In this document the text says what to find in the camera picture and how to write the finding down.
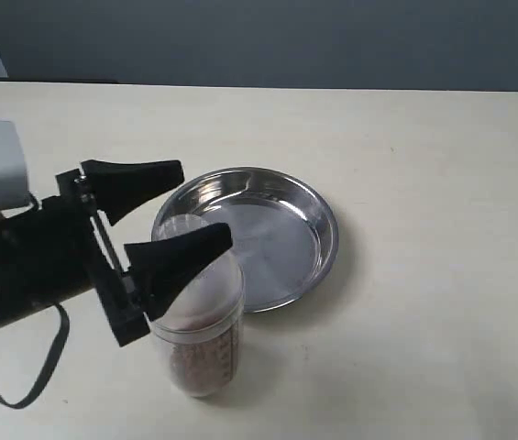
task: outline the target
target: white table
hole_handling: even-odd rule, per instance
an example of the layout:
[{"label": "white table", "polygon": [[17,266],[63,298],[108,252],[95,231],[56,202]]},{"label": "white table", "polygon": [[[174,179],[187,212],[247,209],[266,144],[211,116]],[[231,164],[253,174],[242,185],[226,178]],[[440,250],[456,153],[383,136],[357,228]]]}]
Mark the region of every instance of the white table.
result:
[{"label": "white table", "polygon": [[[241,370],[174,390],[150,340],[118,348],[95,293],[39,400],[0,438],[518,439],[518,93],[0,84],[32,189],[81,160],[179,158],[188,178],[286,171],[336,212],[338,259],[292,306],[250,316]],[[147,240],[163,199],[113,229]],[[58,324],[0,330],[0,391],[28,390]]]}]

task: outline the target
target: stainless steel bowl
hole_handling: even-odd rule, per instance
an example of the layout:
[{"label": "stainless steel bowl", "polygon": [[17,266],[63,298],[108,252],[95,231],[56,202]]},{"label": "stainless steel bowl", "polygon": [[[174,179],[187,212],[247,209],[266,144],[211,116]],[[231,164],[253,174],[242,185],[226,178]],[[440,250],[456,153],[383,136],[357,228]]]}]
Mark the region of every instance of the stainless steel bowl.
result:
[{"label": "stainless steel bowl", "polygon": [[247,313],[301,298],[336,258],[338,226],[330,207],[305,183],[278,171],[231,168],[185,183],[161,207],[152,239],[165,220],[179,214],[230,225]]}]

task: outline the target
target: metal bowl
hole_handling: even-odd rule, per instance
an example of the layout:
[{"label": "metal bowl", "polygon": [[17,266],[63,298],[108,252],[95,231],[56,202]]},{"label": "metal bowl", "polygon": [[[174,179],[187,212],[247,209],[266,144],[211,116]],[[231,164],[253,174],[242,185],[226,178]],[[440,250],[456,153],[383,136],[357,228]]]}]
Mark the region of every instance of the metal bowl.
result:
[{"label": "metal bowl", "polygon": [[278,171],[230,168],[185,183],[160,208],[152,238],[179,214],[230,225],[247,313],[301,298],[336,258],[338,226],[330,207],[305,183]]}]

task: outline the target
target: black strap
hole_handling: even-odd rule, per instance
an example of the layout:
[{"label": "black strap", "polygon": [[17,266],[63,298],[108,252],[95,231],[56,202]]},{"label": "black strap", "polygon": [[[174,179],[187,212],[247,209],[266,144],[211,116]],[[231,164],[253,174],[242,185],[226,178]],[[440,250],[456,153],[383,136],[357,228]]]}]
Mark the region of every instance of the black strap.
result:
[{"label": "black strap", "polygon": [[67,341],[67,336],[69,336],[69,315],[67,315],[67,312],[65,312],[65,309],[63,309],[60,304],[53,305],[57,307],[59,315],[61,316],[61,326],[59,327],[59,331],[55,335],[55,338],[50,345],[49,353],[47,354],[45,363],[40,369],[39,376],[37,377],[37,380],[35,380],[35,384],[28,392],[27,397],[18,403],[8,403],[0,394],[0,403],[7,406],[8,408],[20,410],[22,408],[26,408],[32,402],[34,402],[45,389],[47,383],[49,383],[50,377],[53,375],[53,371],[57,367],[57,363],[61,358],[61,353],[63,352],[65,342]]}]

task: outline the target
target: clear plastic cup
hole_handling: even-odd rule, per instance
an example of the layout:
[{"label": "clear plastic cup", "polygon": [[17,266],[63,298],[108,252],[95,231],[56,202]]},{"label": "clear plastic cup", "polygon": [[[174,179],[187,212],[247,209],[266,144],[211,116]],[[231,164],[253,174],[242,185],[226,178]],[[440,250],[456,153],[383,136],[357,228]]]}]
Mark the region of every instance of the clear plastic cup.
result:
[{"label": "clear plastic cup", "polygon": [[[176,237],[207,225],[197,215],[175,215],[156,227],[152,238]],[[234,378],[242,337],[243,283],[237,259],[227,251],[152,323],[152,337],[171,381],[183,392],[207,396]]]}]

